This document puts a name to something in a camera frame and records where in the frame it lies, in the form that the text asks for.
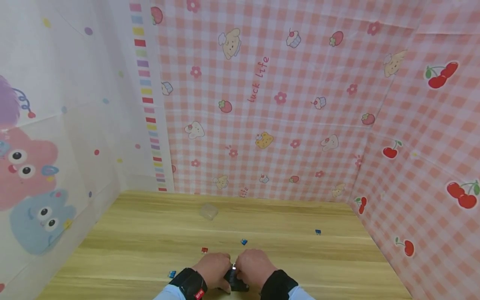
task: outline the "person's left hand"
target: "person's left hand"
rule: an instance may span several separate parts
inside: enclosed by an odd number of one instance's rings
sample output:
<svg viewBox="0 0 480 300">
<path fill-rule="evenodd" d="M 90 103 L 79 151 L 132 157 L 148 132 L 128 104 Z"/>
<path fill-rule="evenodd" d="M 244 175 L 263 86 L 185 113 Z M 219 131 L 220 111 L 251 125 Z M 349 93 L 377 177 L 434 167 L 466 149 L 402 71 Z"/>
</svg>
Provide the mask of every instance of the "person's left hand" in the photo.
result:
<svg viewBox="0 0 480 300">
<path fill-rule="evenodd" d="M 230 283 L 223 278 L 231 267 L 230 254 L 208 253 L 192 269 L 202 275 L 207 288 L 221 288 L 231 293 Z"/>
</svg>

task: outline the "colorful striped border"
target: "colorful striped border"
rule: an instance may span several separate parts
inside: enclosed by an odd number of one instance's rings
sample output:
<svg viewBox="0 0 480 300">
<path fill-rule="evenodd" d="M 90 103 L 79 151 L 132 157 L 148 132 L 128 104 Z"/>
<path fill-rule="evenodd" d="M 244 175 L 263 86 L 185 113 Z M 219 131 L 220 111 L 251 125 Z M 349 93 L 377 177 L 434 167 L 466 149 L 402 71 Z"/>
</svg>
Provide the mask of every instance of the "colorful striped border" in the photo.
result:
<svg viewBox="0 0 480 300">
<path fill-rule="evenodd" d="M 157 187 L 160 192 L 167 192 L 165 184 L 165 173 L 163 171 L 162 153 L 160 152 L 160 140 L 158 138 L 155 109 L 148 105 L 154 104 L 152 81 L 150 80 L 150 64 L 146 50 L 144 21 L 142 17 L 142 6 L 139 3 L 130 3 L 132 13 L 133 44 L 137 57 L 138 77 L 142 104 L 144 105 L 145 123 L 150 137 L 150 148 L 152 150 L 152 165 L 155 171 Z"/>
</svg>

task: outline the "pink checkered backdrop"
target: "pink checkered backdrop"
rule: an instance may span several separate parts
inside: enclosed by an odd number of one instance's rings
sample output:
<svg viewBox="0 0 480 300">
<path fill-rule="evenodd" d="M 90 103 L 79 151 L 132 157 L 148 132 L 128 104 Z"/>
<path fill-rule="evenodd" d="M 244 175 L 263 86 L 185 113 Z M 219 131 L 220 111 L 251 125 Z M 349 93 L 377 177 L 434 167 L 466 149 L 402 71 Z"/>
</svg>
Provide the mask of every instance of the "pink checkered backdrop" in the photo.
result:
<svg viewBox="0 0 480 300">
<path fill-rule="evenodd" d="M 477 299 L 477 1 L 152 6 L 176 191 L 348 202 L 415 299 Z"/>
</svg>

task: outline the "wooden table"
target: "wooden table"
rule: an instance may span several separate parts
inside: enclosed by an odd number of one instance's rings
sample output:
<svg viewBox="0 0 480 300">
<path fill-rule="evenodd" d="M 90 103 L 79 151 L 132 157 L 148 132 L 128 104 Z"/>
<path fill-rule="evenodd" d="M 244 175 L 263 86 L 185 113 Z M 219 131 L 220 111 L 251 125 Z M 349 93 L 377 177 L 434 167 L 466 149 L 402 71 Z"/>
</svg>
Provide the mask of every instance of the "wooden table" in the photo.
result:
<svg viewBox="0 0 480 300">
<path fill-rule="evenodd" d="M 213 221 L 199 215 L 204 203 L 219 209 Z M 411 299 L 346 204 L 148 192 L 123 193 L 38 299 L 151 300 L 202 247 L 232 262 L 263 249 L 317 300 Z M 259 296 L 213 290 L 204 299 Z"/>
</svg>

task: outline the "black object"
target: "black object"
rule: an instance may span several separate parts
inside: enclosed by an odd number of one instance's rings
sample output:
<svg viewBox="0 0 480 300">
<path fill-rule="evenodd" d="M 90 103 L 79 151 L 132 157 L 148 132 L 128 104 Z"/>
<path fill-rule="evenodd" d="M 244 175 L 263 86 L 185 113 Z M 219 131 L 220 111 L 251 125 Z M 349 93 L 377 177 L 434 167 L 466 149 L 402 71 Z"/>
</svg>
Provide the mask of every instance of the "black object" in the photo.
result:
<svg viewBox="0 0 480 300">
<path fill-rule="evenodd" d="M 288 292 L 298 285 L 283 270 L 276 270 L 265 282 L 260 292 L 261 300 L 288 300 Z"/>
<path fill-rule="evenodd" d="M 179 287 L 186 300 L 199 300 L 207 292 L 204 278 L 192 268 L 183 269 L 170 284 Z"/>
<path fill-rule="evenodd" d="M 230 283 L 232 292 L 248 292 L 250 289 L 248 284 L 237 278 L 237 270 L 235 265 L 233 265 L 232 268 L 227 271 L 223 278 Z"/>
</svg>

